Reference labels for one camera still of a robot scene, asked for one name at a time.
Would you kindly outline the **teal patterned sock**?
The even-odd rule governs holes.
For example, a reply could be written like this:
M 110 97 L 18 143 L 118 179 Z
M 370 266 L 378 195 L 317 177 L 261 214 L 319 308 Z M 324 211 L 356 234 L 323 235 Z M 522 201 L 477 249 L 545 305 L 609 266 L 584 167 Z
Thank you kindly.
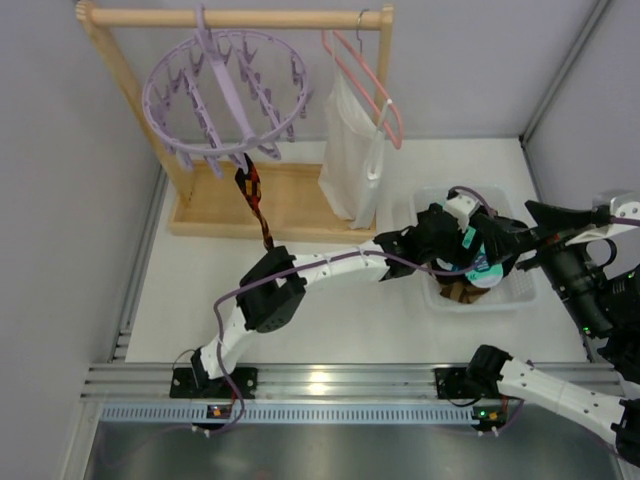
M 446 201 L 437 203 L 442 211 Z M 474 214 L 484 212 L 485 208 L 480 206 Z M 457 221 L 451 215 L 444 212 L 445 226 L 453 225 L 455 229 L 451 235 L 445 237 L 443 252 L 438 254 L 431 262 L 431 266 L 434 269 L 458 272 L 461 270 L 469 270 L 473 265 L 478 250 L 482 245 L 482 240 L 477 230 L 471 225 L 471 219 L 468 229 L 462 232 L 458 227 Z
M 505 276 L 501 264 L 489 264 L 484 245 L 480 246 L 473 266 L 474 269 L 464 273 L 461 279 L 480 289 L 491 289 L 497 286 Z

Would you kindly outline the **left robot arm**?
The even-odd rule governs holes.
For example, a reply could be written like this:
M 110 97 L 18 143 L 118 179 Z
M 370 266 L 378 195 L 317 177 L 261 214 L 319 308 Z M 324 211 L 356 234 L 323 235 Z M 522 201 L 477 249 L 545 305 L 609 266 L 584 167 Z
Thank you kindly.
M 226 383 L 239 357 L 257 334 L 276 331 L 294 317 L 305 295 L 359 283 L 399 279 L 422 271 L 431 274 L 439 294 L 461 308 L 473 308 L 513 271 L 518 257 L 532 248 L 507 239 L 525 234 L 527 225 L 481 207 L 462 225 L 435 203 L 418 221 L 401 230 L 381 233 L 343 252 L 300 256 L 284 246 L 266 254 L 230 293 L 235 306 L 219 333 L 192 354 L 194 390 L 207 396 Z

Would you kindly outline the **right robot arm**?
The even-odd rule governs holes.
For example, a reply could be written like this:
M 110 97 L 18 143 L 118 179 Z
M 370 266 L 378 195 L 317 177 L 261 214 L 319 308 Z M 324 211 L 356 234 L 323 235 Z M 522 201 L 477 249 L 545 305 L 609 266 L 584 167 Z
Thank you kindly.
M 529 200 L 536 225 L 476 214 L 490 264 L 515 260 L 519 270 L 540 268 L 578 329 L 605 340 L 599 354 L 622 377 L 639 380 L 639 270 L 609 278 L 587 251 L 639 225 L 639 195 L 612 190 L 597 196 L 588 210 Z M 626 462 L 639 463 L 639 402 L 597 393 L 538 370 L 507 352 L 480 346 L 466 378 L 484 395 L 503 395 L 534 403 L 597 435 Z

